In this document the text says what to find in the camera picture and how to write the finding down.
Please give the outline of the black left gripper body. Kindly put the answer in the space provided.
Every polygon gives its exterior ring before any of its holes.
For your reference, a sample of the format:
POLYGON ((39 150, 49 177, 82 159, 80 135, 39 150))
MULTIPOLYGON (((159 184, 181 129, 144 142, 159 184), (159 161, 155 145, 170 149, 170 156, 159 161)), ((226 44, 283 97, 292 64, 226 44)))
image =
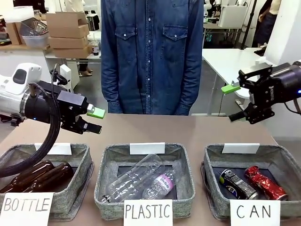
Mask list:
POLYGON ((54 116, 59 120, 59 128, 78 134, 88 131, 88 122, 81 117, 87 113, 86 97, 44 81, 37 84, 45 93, 35 88, 36 96, 28 97, 24 109, 26 118, 49 124, 54 116))

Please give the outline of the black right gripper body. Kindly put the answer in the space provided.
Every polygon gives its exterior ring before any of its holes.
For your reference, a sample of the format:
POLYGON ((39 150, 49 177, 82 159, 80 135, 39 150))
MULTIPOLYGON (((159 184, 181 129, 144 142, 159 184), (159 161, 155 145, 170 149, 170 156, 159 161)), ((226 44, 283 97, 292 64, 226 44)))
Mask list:
POLYGON ((284 86, 282 80, 286 70, 272 70, 270 77, 257 82, 256 86, 250 90, 250 103, 262 108, 270 107, 283 100, 284 86))

